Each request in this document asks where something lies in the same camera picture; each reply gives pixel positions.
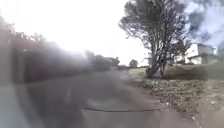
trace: bush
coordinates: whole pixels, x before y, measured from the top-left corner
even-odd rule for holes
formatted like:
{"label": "bush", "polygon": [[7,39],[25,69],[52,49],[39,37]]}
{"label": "bush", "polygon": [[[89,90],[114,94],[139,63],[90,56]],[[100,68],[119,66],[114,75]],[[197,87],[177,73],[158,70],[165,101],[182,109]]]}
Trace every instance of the bush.
{"label": "bush", "polygon": [[176,66],[170,67],[164,72],[164,79],[181,80],[207,80],[208,73],[203,66]]}
{"label": "bush", "polygon": [[118,65],[117,69],[118,70],[129,70],[130,67],[129,66],[125,66],[125,65]]}

